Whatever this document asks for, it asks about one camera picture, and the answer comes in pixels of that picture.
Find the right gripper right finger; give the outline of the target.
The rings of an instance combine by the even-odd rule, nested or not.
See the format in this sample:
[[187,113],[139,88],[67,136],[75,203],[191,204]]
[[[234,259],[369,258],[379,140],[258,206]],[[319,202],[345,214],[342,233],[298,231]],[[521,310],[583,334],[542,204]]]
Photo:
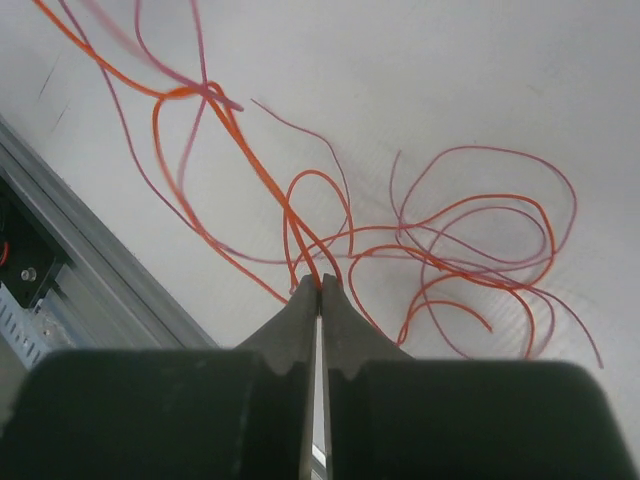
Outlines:
[[566,362],[415,359],[321,291],[332,479],[635,479],[602,389]]

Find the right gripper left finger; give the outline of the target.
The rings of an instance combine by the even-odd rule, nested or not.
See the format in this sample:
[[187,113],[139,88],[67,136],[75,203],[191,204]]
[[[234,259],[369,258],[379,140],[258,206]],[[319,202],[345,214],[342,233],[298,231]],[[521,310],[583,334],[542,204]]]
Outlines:
[[1,432],[5,479],[307,479],[319,292],[233,349],[48,355]]

